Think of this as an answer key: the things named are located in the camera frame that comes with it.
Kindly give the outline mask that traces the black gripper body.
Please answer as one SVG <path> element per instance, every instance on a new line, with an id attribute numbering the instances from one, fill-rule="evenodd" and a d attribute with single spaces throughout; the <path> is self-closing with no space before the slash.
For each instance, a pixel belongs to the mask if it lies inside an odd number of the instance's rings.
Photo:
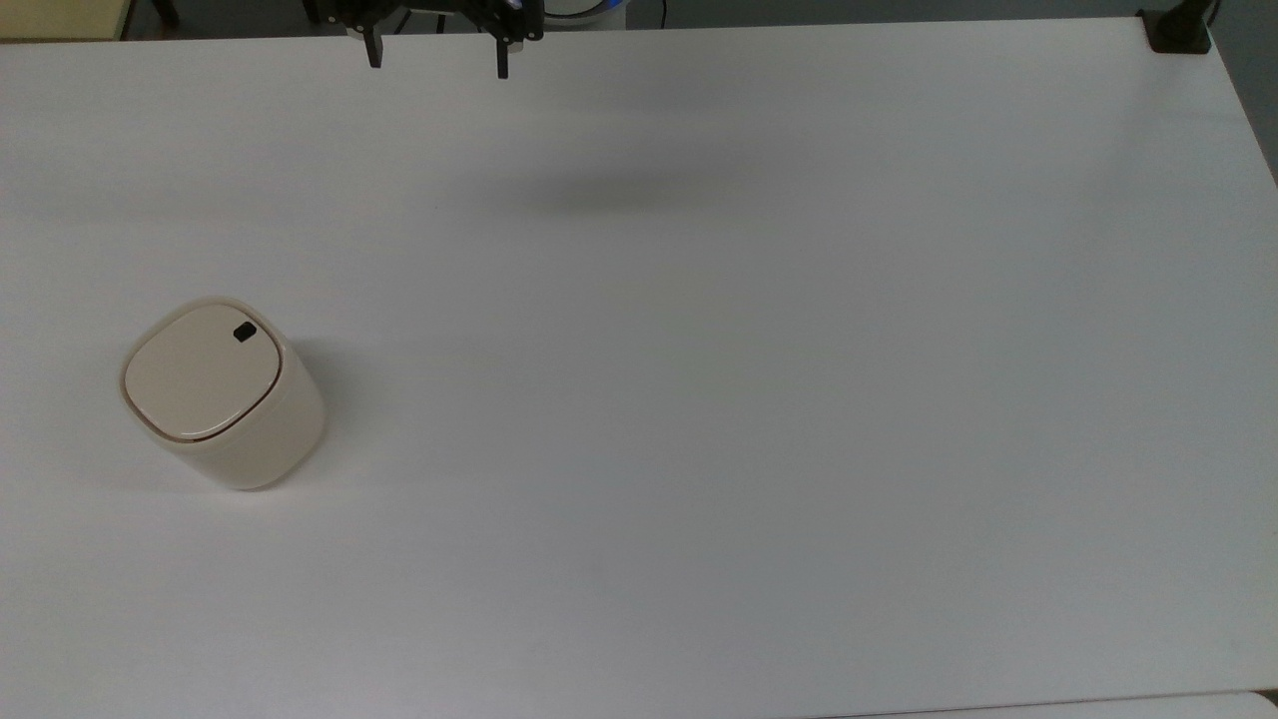
<path id="1" fill-rule="evenodd" d="M 305 1 L 303 9 L 311 20 L 343 26 L 357 38 L 378 36 L 378 24 L 401 10 L 460 15 L 502 43 L 539 41 L 546 26 L 542 1 Z"/>

